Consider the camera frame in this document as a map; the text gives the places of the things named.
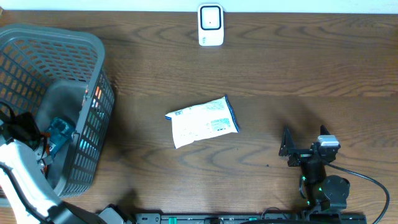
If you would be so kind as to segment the teal mouthwash bottle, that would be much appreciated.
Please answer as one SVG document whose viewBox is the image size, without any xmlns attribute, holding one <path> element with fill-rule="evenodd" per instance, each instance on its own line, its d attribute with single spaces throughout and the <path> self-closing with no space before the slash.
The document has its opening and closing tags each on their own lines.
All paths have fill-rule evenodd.
<svg viewBox="0 0 398 224">
<path fill-rule="evenodd" d="M 57 152 L 71 141 L 74 131 L 75 126 L 62 118 L 56 117 L 51 121 L 45 133 L 49 134 L 47 145 L 52 157 L 55 157 Z"/>
</svg>

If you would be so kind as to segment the white snack bag blue edges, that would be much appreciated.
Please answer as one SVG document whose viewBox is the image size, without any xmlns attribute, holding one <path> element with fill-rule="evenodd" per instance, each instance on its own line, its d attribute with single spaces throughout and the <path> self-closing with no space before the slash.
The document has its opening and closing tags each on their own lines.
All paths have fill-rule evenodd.
<svg viewBox="0 0 398 224">
<path fill-rule="evenodd" d="M 175 148 L 195 141 L 238 133 L 239 126 L 228 97 L 169 112 L 165 119 L 172 122 Z"/>
</svg>

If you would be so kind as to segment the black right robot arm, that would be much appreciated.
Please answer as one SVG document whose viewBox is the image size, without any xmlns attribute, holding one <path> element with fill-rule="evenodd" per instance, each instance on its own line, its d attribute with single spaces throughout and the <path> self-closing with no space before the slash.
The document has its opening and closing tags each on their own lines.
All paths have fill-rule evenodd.
<svg viewBox="0 0 398 224">
<path fill-rule="evenodd" d="M 340 142 L 327 128 L 320 126 L 320 135 L 310 147 L 299 149 L 287 127 L 284 128 L 279 156 L 288 157 L 289 167 L 300 167 L 300 190 L 310 209 L 317 213 L 339 213 L 347 208 L 350 183 L 337 175 L 327 175 L 325 167 L 336 159 Z"/>
</svg>

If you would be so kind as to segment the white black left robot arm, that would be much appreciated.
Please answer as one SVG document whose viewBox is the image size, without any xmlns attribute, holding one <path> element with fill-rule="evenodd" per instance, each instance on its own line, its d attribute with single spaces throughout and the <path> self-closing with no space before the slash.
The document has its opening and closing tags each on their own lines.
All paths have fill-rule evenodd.
<svg viewBox="0 0 398 224">
<path fill-rule="evenodd" d="M 18 223 L 133 223 L 114 205 L 99 214 L 64 202 L 38 167 L 34 148 L 44 146 L 34 120 L 1 113 L 1 187 Z"/>
</svg>

